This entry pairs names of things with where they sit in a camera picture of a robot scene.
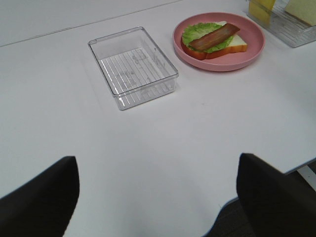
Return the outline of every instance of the sandwich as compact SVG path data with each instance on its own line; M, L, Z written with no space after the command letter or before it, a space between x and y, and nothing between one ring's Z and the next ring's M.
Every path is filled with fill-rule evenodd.
M240 29L225 21L197 23L184 29L181 47L198 60L247 51L247 43L236 33Z

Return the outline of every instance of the lettuce leaf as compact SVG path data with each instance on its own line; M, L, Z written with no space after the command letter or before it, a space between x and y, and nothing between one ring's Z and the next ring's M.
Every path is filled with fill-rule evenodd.
M182 34L182 42L184 43L185 46L189 47L192 50L195 50L191 46L189 46L189 43L193 40L199 39L202 36L207 35L210 32L213 32L222 26L216 23L197 23L196 25L190 25L187 28L184 29L184 33ZM213 46L211 48L208 48L204 50L203 52L206 53L212 53L214 51L221 50L223 48L226 48L230 42L232 41L234 36L230 36L220 44Z

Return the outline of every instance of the bacon strip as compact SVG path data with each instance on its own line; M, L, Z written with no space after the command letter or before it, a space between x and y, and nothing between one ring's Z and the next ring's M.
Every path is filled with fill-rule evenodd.
M226 40L228 37L234 35L240 29L230 23L225 24L223 27L208 33L207 35L195 39L189 43L189 46L198 51L203 51Z

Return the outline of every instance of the clear plastic container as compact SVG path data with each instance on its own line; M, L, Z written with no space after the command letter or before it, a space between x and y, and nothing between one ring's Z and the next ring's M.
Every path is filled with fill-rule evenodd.
M246 1L265 11L270 16L270 20L263 21L259 19L258 16L251 14L249 8L247 12L248 17L290 47L298 47L316 40L316 26L309 26L284 10L289 0L276 0L272 10L265 8L256 0Z
M177 69L143 27L94 39L88 45L120 110L175 90Z

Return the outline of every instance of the pink plate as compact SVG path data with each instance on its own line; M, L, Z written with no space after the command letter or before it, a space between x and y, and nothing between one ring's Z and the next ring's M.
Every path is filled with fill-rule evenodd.
M240 28L237 34L248 44L246 52L230 53L218 58L198 60L183 51L181 36L188 25L220 21L227 21ZM264 48L265 36L254 22L245 17L225 12L210 12L195 15L182 21L173 32L173 45L178 56L187 63L209 71L225 72L246 67L254 62Z

